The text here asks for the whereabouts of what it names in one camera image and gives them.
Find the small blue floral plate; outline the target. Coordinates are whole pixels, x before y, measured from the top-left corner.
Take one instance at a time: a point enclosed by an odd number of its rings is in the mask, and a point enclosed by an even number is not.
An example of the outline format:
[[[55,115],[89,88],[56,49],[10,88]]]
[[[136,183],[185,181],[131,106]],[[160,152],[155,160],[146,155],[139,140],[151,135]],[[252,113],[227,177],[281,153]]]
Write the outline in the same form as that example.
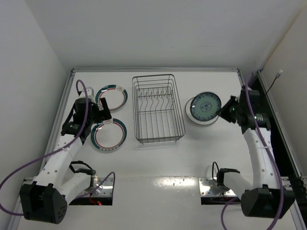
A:
[[[196,95],[190,103],[191,115],[198,121],[207,122],[218,116],[221,109],[221,99],[213,92],[202,92]]]

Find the white plate with blue rim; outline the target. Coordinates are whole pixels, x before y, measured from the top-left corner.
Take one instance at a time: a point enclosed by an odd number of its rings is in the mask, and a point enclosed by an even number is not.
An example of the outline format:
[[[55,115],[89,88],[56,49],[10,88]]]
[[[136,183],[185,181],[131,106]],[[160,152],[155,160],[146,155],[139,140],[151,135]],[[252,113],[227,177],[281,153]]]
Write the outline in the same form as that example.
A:
[[[198,125],[200,127],[209,127],[211,125],[213,125],[219,118],[219,116],[216,116],[215,118],[213,118],[212,120],[209,120],[209,121],[199,121],[197,120],[196,118],[194,118],[190,112],[190,104],[192,102],[194,98],[190,98],[186,105],[185,105],[185,114],[188,118],[189,121],[191,121],[192,123],[194,123],[195,125]]]

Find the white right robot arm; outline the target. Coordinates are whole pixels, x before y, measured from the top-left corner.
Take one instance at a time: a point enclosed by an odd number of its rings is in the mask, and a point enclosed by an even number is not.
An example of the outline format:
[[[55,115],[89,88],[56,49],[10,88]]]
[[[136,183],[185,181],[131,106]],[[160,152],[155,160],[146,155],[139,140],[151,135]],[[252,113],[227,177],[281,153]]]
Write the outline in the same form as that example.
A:
[[[239,97],[231,96],[218,110],[222,119],[241,128],[250,154],[253,181],[244,179],[237,169],[221,168],[217,186],[235,193],[246,217],[281,219],[294,203],[295,194],[283,187],[276,172],[268,115],[253,112],[259,100],[258,91],[241,90]]]

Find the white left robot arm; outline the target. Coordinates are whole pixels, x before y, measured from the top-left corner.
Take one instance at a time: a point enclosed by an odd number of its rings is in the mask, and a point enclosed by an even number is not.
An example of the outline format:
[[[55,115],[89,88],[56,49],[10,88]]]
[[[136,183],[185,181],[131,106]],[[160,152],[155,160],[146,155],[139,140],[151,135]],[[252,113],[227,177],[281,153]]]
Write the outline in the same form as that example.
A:
[[[56,154],[51,155],[31,184],[21,187],[19,195],[25,219],[59,224],[71,201],[81,198],[84,190],[92,194],[99,187],[96,171],[91,168],[74,171],[67,182],[63,179],[67,170],[73,168],[73,158],[91,133],[92,125],[112,117],[106,99],[101,98],[100,102],[101,109],[82,96],[75,101],[62,125]]]

